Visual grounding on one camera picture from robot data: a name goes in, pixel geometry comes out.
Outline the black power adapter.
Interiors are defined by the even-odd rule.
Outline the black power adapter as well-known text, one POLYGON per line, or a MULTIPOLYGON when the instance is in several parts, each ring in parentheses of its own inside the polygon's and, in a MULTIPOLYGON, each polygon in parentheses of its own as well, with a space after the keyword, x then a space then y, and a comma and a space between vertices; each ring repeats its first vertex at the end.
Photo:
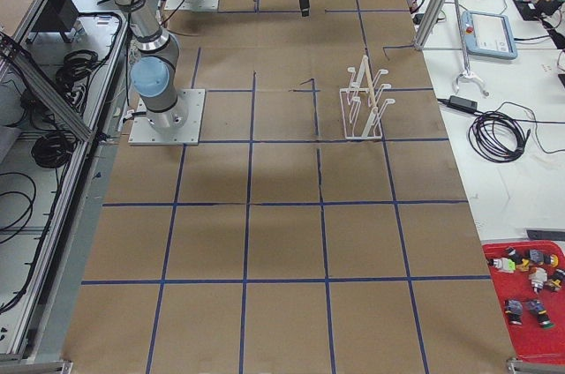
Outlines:
POLYGON ((448 106, 455 110, 468 114, 475 114, 478 111, 478 103, 460 96, 451 95, 448 98, 448 106))

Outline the metal reacher grabber tool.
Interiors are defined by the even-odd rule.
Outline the metal reacher grabber tool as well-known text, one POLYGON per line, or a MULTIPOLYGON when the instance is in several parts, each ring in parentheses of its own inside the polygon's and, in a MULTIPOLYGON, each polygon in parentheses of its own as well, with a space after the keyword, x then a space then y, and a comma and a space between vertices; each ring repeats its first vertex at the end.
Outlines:
POLYGON ((460 85, 462 83, 473 83, 475 86, 478 87, 479 91, 485 96, 489 96, 489 92, 486 90, 486 83, 484 80, 478 76, 472 69, 471 69, 471 60, 470 54, 468 50, 468 41, 467 36, 471 35, 474 30, 473 24, 469 24, 471 20, 470 16, 466 18, 463 17, 463 13, 461 12, 461 5, 459 0, 454 0, 454 5, 456 7, 456 21, 457 21, 457 31, 459 33, 459 38, 462 46, 463 52, 463 71, 457 75, 455 82, 454 82, 454 89, 456 94, 460 91, 460 85))

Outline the blue teach pendant tablet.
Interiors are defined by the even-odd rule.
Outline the blue teach pendant tablet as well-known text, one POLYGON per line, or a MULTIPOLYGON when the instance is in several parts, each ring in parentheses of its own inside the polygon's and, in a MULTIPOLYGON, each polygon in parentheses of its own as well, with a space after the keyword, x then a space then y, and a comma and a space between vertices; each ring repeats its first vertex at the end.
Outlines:
POLYGON ((517 48, 509 18, 503 14, 480 11, 463 11, 463 17, 471 17, 474 32, 467 36, 469 53, 504 60, 517 58, 517 48))

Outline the red parts tray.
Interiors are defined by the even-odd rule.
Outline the red parts tray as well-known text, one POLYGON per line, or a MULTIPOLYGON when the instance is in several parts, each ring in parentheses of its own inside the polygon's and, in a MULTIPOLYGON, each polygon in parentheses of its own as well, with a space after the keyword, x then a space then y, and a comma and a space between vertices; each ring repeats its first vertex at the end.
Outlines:
POLYGON ((547 240, 483 246, 517 357, 564 363, 564 254, 547 240))

